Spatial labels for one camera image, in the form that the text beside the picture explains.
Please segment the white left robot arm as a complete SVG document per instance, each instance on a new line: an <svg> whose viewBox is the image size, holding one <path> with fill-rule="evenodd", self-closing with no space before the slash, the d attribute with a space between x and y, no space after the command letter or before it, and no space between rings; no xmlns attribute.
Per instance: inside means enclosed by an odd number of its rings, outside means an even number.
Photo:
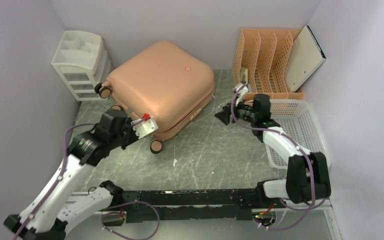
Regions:
<svg viewBox="0 0 384 240"><path fill-rule="evenodd" d="M150 116L145 114L132 120L122 109L109 109L101 115L98 123L76 135L71 143L65 136L62 161L49 182L21 213L5 219L3 224L13 232L13 239L63 237L67 221L58 219L57 215L80 179L90 174L113 149L125 149L141 139L143 135L136 131L149 119Z"/></svg>

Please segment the white plastic drawer organizer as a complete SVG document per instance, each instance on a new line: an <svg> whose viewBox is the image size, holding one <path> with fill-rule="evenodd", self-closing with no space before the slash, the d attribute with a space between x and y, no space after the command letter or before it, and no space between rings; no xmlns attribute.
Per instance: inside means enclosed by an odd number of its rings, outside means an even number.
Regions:
<svg viewBox="0 0 384 240"><path fill-rule="evenodd" d="M95 87L114 70L102 37L81 30L64 31L51 65L79 102L102 101Z"/></svg>

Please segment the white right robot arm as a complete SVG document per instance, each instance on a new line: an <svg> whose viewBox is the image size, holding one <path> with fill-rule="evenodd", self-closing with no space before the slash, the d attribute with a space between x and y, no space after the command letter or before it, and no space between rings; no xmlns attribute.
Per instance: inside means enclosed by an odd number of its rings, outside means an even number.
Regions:
<svg viewBox="0 0 384 240"><path fill-rule="evenodd" d="M309 210L318 207L318 200L331 195L327 158L322 152L313 152L301 146L271 117L270 97L254 96L252 105L245 104L238 96L214 115L226 126L230 123L248 122L244 128L266 146L273 149L286 163L285 179L266 180L255 193L255 202L262 208L274 199L289 200L294 204L307 204Z"/></svg>

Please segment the white plastic mesh basket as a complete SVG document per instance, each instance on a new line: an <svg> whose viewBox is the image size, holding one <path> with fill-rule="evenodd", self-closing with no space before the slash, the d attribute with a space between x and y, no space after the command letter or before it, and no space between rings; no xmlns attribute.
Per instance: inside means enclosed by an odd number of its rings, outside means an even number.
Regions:
<svg viewBox="0 0 384 240"><path fill-rule="evenodd" d="M331 156L312 106L297 99L271 99L270 103L271 118L280 124L285 133L311 152L323 153L330 167Z"/></svg>

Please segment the pink hard-shell suitcase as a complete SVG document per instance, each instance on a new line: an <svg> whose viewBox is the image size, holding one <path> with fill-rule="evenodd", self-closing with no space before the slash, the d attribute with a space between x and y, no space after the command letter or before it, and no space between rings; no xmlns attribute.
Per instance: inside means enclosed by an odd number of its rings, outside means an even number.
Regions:
<svg viewBox="0 0 384 240"><path fill-rule="evenodd" d="M174 137L210 102L212 68L170 41L159 41L114 69L102 83L132 118L155 119L156 139Z"/></svg>

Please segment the orange plastic file rack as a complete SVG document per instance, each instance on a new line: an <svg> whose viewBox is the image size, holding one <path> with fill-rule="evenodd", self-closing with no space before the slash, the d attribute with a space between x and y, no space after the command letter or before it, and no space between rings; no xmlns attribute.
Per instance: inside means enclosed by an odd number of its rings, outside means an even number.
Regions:
<svg viewBox="0 0 384 240"><path fill-rule="evenodd" d="M232 66L235 85L246 83L245 102L251 105L257 94L271 99L303 100L302 88L288 89L287 63L300 29L242 29Z"/></svg>

